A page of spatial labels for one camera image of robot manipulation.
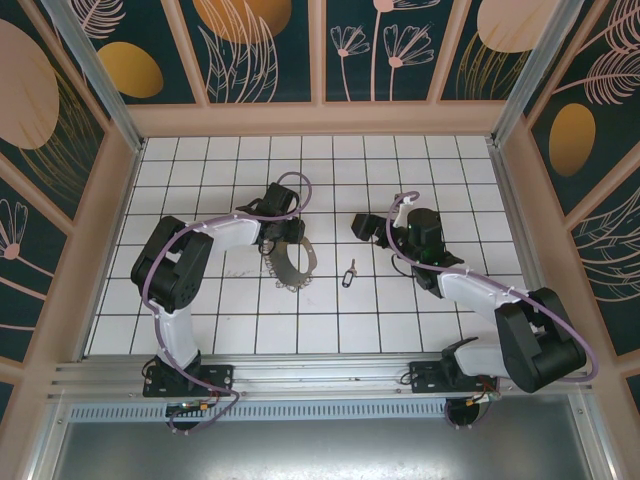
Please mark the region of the curved metal keyring holder plate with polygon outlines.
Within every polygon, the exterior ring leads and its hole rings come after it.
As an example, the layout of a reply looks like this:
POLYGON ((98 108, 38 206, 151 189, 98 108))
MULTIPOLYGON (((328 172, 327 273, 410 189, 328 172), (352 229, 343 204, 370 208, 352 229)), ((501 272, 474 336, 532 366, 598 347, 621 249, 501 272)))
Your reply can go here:
POLYGON ((288 246, 289 243, 282 240, 264 240, 260 245, 260 253, 269 275, 276 279, 276 287, 296 293, 312 282, 318 261, 312 243, 307 237, 303 237, 301 242, 296 244, 298 250, 303 250, 307 256, 307 268, 304 271, 295 266, 289 258, 288 246))

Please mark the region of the grey sheet metal panel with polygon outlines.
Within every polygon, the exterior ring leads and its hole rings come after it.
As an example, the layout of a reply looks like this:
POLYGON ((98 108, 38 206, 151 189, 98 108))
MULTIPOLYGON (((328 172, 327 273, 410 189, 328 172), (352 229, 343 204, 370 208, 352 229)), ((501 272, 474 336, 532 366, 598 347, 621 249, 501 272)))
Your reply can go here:
POLYGON ((511 396, 454 427, 411 399, 406 417, 240 419, 190 436, 120 405, 64 405, 33 480, 622 480, 577 395, 511 396))

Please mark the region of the aluminium side rail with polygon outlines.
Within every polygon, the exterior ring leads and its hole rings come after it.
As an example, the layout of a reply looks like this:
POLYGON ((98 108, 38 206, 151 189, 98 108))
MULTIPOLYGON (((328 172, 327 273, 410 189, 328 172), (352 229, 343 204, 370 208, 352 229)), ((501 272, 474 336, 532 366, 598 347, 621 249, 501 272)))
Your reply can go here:
POLYGON ((596 342, 587 350, 588 361, 596 363, 602 322, 576 248, 562 226, 557 198, 540 168, 517 169, 511 175, 502 151, 491 145, 489 153, 526 285, 558 293, 576 331, 596 342))

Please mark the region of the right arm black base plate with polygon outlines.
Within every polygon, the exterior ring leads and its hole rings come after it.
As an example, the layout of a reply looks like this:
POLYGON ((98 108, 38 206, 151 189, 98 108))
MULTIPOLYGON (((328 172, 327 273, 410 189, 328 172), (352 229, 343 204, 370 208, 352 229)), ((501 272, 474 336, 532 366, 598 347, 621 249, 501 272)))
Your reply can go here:
POLYGON ((490 376, 468 376, 450 358, 418 361, 409 364, 409 380, 413 393, 478 393, 485 387, 497 390, 499 380, 490 376))

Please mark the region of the long aluminium base rail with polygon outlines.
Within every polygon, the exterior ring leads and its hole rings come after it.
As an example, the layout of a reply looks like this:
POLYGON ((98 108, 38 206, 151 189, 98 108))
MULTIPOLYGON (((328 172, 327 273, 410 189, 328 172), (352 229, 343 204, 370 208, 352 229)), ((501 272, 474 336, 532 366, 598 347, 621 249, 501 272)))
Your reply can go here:
MULTIPOLYGON (((329 400, 408 397, 400 377, 411 362, 438 353, 205 355, 204 364, 233 367, 233 389, 243 400, 329 400)), ((51 400, 142 401, 145 355, 95 355, 55 367, 51 400)))

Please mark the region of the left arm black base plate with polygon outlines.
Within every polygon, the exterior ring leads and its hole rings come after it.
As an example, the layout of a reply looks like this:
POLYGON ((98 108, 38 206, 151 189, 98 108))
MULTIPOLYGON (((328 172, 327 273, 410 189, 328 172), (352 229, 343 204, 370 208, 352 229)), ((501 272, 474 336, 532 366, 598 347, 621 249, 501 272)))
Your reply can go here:
MULTIPOLYGON (((233 384, 232 365, 207 365, 201 363, 198 353, 184 370, 199 381, 225 390, 221 396, 229 396, 233 384)), ((177 398, 215 396, 207 388, 188 380, 159 356, 154 356, 142 369, 144 384, 142 394, 147 398, 177 398)))

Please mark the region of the aluminium corner post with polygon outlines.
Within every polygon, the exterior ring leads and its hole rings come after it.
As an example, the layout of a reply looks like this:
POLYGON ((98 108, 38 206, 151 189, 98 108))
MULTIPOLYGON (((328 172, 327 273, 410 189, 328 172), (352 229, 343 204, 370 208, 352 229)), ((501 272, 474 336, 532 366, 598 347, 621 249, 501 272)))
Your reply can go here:
POLYGON ((487 137, 488 145, 499 150, 506 142, 524 112, 536 88, 550 70, 550 65, 557 57, 578 18, 584 4, 594 0, 559 0, 552 10, 550 18, 544 24, 539 39, 536 41, 525 65, 519 74, 498 120, 487 137))
POLYGON ((122 133, 126 143, 135 154, 139 154, 143 137, 135 126, 120 93, 102 65, 95 48, 77 21, 72 7, 66 0, 41 0, 41 3, 86 73, 88 80, 122 133))

